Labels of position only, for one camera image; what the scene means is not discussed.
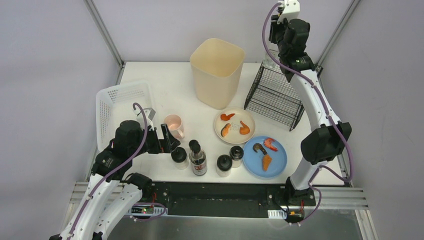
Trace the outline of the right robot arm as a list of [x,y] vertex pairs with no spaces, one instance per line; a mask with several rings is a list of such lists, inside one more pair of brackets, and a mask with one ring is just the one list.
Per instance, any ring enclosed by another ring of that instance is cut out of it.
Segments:
[[278,47],[278,63],[295,89],[308,116],[311,132],[300,144],[302,159],[287,178],[283,199],[290,205],[313,200],[310,184],[322,168],[345,149],[352,127],[341,122],[323,94],[316,66],[306,53],[310,24],[301,19],[272,15],[269,41]]

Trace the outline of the clear glass bottle gold cap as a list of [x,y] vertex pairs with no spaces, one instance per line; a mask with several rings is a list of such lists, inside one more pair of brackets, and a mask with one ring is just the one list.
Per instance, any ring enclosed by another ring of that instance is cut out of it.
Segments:
[[[279,60],[279,52],[277,50],[270,49],[269,51],[277,60]],[[267,52],[265,53],[265,56],[262,60],[262,65],[269,70],[281,72],[280,66],[273,61]]]

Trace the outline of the soy sauce bottle red label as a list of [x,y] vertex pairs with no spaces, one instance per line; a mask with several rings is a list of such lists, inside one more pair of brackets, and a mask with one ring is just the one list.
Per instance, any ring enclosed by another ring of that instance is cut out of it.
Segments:
[[191,162],[192,171],[196,176],[203,176],[207,172],[207,157],[204,150],[201,148],[198,152],[189,152],[189,160]]

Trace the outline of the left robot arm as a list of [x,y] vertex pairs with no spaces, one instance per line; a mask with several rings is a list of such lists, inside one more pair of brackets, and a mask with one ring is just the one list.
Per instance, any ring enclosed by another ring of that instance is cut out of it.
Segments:
[[151,193],[152,180],[140,173],[130,175],[119,196],[110,205],[107,201],[141,154],[170,154],[181,142],[161,124],[163,138],[156,128],[125,120],[115,137],[100,152],[91,169],[87,189],[66,228],[50,237],[52,240],[106,240],[124,215],[143,197]]

